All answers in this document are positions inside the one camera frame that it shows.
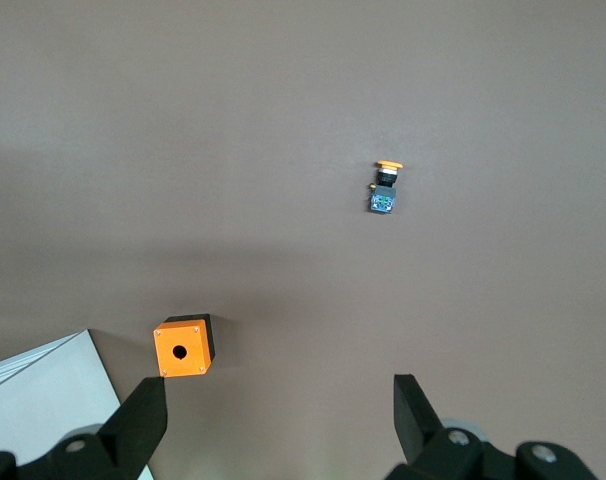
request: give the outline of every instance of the blue terminal block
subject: blue terminal block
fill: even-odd
[[[396,188],[377,185],[372,191],[370,210],[373,212],[392,213],[395,198]]]
[[[379,171],[376,176],[376,184],[371,184],[372,198],[370,199],[370,210],[379,213],[392,213],[396,199],[396,189],[392,187],[396,181],[398,170],[403,165],[390,160],[379,160]]]

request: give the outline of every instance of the screw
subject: screw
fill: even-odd
[[[447,438],[449,438],[450,442],[452,442],[454,445],[461,445],[462,447],[470,443],[470,439],[467,437],[467,435],[460,430],[452,430],[448,434]]]
[[[545,445],[534,445],[532,447],[532,453],[536,458],[546,463],[556,462],[556,455],[552,450],[547,448]]]
[[[78,452],[79,450],[83,450],[85,448],[85,440],[74,440],[70,442],[67,447],[65,447],[65,451],[67,453]]]

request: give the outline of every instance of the metal bolt head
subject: metal bolt head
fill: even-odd
[[[468,436],[460,430],[452,430],[448,434],[447,438],[449,438],[450,442],[452,442],[454,445],[461,445],[462,447],[469,445],[470,443]]]
[[[67,453],[78,452],[79,450],[83,450],[85,448],[85,440],[74,440],[70,442],[67,447],[65,447],[65,451]]]
[[[557,460],[554,452],[545,445],[534,445],[532,447],[532,453],[542,462],[554,463]]]

